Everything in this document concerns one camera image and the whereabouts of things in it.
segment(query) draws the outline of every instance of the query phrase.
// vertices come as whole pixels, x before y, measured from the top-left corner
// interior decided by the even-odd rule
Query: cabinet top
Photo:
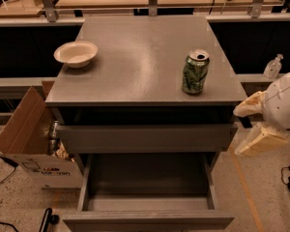
[[[246,93],[204,16],[93,16],[77,40],[98,54],[82,69],[63,65],[48,106],[168,106],[236,103]],[[189,51],[206,50],[209,70],[198,96],[182,90]]]

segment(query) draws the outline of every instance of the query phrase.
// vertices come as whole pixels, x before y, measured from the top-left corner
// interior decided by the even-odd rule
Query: cardboard box
[[[29,88],[0,134],[0,151],[17,162],[41,188],[81,188],[78,165],[50,155],[49,130],[53,121],[40,94]]]

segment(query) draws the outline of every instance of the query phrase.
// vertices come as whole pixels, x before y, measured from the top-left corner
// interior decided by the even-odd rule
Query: plastic bottle
[[[280,62],[281,59],[283,59],[282,54],[278,54],[274,60],[271,60],[268,63],[263,74],[267,76],[268,78],[276,78],[281,69],[281,62]]]

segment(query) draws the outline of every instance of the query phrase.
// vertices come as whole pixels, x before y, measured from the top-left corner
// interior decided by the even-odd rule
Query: soda can
[[[50,139],[58,139],[59,138],[57,127],[58,127],[58,121],[54,121],[51,124],[51,127],[49,129],[49,138]]]
[[[198,95],[203,91],[209,63],[210,56],[206,50],[194,49],[188,54],[183,70],[184,92]]]

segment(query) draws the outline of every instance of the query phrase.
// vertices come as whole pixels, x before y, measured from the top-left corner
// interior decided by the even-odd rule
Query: floor
[[[213,173],[218,207],[235,216],[225,231],[290,232],[290,190],[281,182],[281,168],[290,164],[290,137],[287,146],[254,157],[237,156],[234,149],[250,132],[238,126],[229,150],[220,155]],[[13,170],[0,160],[0,181]],[[283,173],[287,182],[290,172]],[[78,195],[77,190],[40,189],[18,167],[0,186],[0,221],[13,224],[21,232],[39,231],[46,208],[51,207],[59,217],[75,213]],[[14,230],[0,224],[0,231]],[[70,230],[60,220],[48,231]]]

